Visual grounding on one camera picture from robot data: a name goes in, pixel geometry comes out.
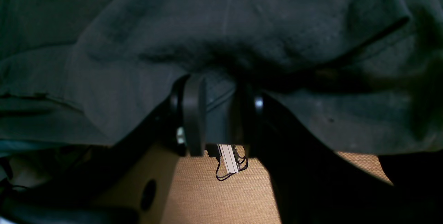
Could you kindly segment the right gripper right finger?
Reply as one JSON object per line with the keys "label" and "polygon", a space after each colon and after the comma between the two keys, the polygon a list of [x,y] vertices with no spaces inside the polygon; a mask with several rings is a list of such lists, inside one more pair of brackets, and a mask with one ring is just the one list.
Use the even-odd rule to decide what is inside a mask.
{"label": "right gripper right finger", "polygon": [[250,84],[237,87],[248,155],[269,172],[283,224],[441,224],[442,152],[382,155],[392,185],[359,169]]}

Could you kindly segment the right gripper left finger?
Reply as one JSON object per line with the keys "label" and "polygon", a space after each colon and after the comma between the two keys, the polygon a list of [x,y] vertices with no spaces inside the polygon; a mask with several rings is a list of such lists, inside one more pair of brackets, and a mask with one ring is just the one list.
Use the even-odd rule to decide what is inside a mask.
{"label": "right gripper left finger", "polygon": [[160,224],[176,164],[202,156],[206,81],[178,79],[128,136],[71,172],[5,198],[2,224]]}

